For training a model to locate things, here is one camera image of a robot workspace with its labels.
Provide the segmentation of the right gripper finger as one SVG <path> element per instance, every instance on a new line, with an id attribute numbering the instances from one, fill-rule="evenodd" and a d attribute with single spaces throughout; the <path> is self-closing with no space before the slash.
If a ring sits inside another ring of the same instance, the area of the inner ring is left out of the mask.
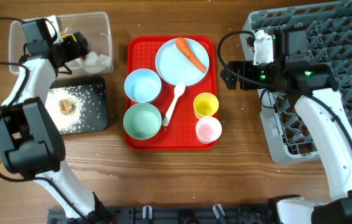
<path id="1" fill-rule="evenodd" d="M 232 71 L 231 74 L 236 73 L 239 75 L 240 70 L 241 70 L 241 61 L 230 61 L 222 69 L 222 73 L 228 74 L 229 71 Z"/>
<path id="2" fill-rule="evenodd" d="M 228 90 L 236 90 L 237 89 L 237 84 L 239 81 L 238 74 L 235 74 L 230 71 L 221 71 L 220 77 L 223 80 L 223 82 L 225 83 Z"/>

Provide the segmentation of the white tissue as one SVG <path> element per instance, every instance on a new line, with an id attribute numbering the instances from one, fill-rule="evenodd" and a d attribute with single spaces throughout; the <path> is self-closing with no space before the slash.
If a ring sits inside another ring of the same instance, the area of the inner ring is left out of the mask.
<path id="1" fill-rule="evenodd" d="M 91 51 L 85 56 L 83 67 L 89 74 L 104 72 L 110 68 L 110 57 L 104 54 L 98 55 L 96 52 Z"/>

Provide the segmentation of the yellow plastic cup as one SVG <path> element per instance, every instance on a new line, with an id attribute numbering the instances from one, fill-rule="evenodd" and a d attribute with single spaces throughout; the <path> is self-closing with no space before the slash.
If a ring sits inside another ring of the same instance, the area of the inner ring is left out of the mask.
<path id="1" fill-rule="evenodd" d="M 219 109 L 219 100 L 212 93 L 198 94 L 193 101 L 194 114 L 197 119 L 213 116 Z"/>

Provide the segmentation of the pink plastic cup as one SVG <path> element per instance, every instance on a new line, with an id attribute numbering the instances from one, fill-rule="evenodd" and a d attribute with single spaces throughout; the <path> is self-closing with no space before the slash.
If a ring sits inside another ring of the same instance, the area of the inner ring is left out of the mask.
<path id="1" fill-rule="evenodd" d="M 221 122 L 212 116 L 201 118 L 196 124 L 196 136 L 199 142 L 210 144 L 222 134 Z"/>

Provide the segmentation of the brown mushroom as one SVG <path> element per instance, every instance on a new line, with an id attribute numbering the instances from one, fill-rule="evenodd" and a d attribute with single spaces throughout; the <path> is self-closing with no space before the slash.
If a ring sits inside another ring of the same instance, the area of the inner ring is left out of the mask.
<path id="1" fill-rule="evenodd" d="M 69 115 L 74 111 L 74 105 L 69 100 L 60 100 L 59 110 L 62 115 Z"/>

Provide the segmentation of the orange carrot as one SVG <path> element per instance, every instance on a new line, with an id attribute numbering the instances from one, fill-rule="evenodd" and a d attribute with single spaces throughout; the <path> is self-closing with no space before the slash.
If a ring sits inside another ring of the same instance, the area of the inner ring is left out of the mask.
<path id="1" fill-rule="evenodd" d="M 178 37 L 175 41 L 177 49 L 202 73 L 206 73 L 206 67 L 195 56 L 188 42 L 183 37 Z"/>

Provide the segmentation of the light blue bowl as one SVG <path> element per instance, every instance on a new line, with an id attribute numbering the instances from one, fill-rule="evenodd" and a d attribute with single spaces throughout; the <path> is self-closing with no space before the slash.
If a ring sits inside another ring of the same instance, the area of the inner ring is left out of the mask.
<path id="1" fill-rule="evenodd" d="M 127 97 L 136 103 L 151 103 L 160 94 L 161 87 L 159 75 L 147 68 L 134 70 L 124 83 Z"/>

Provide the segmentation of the mint green bowl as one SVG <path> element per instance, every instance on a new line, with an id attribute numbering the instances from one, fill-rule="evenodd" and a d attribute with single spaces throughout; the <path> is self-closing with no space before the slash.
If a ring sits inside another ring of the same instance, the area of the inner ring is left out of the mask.
<path id="1" fill-rule="evenodd" d="M 134 139 L 146 140 L 155 136 L 162 126 L 162 116 L 157 107 L 137 103 L 127 109 L 123 117 L 125 132 Z"/>

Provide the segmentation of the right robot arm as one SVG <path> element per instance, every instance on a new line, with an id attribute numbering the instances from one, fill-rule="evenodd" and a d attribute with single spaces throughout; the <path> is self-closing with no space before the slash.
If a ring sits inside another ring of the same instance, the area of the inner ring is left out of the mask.
<path id="1" fill-rule="evenodd" d="M 331 68 L 310 61 L 303 28 L 247 32 L 251 61 L 225 63 L 221 78 L 233 90 L 282 91 L 307 127 L 326 172 L 331 202 L 299 195 L 269 200 L 274 223 L 352 223 L 352 127 Z"/>

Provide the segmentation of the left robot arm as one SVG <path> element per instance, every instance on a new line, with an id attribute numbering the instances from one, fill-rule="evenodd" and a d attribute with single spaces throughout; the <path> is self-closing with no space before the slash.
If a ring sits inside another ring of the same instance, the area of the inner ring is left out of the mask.
<path id="1" fill-rule="evenodd" d="M 86 189 L 65 161 L 65 144 L 44 102 L 58 69 L 88 53 L 76 32 L 61 42 L 58 35 L 27 36 L 24 54 L 15 64 L 20 74 L 9 98 L 0 106 L 0 159 L 20 182 L 45 188 L 65 210 L 67 223 L 114 223 L 94 192 Z M 0 173 L 0 178 L 14 182 Z"/>

